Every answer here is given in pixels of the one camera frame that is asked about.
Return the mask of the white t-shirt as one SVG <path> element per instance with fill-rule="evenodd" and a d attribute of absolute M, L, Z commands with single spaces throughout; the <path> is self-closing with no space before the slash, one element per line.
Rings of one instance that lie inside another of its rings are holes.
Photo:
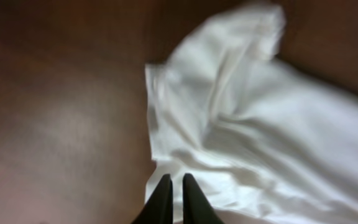
<path fill-rule="evenodd" d="M 226 223 L 358 223 L 358 97 L 277 59 L 284 24 L 246 4 L 146 65 L 146 194 L 170 174 L 176 222 L 191 173 Z"/>

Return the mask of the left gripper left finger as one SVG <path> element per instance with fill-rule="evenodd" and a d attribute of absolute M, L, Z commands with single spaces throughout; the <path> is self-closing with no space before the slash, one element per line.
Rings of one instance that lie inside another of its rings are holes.
<path fill-rule="evenodd" d="M 172 224 L 173 185 L 170 174 L 162 176 L 132 224 Z"/>

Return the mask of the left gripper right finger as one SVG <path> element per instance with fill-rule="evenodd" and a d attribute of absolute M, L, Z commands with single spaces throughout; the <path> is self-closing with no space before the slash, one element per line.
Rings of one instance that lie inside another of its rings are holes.
<path fill-rule="evenodd" d="M 223 224 L 208 202 L 193 175 L 186 173 L 182 182 L 183 223 L 184 224 Z"/>

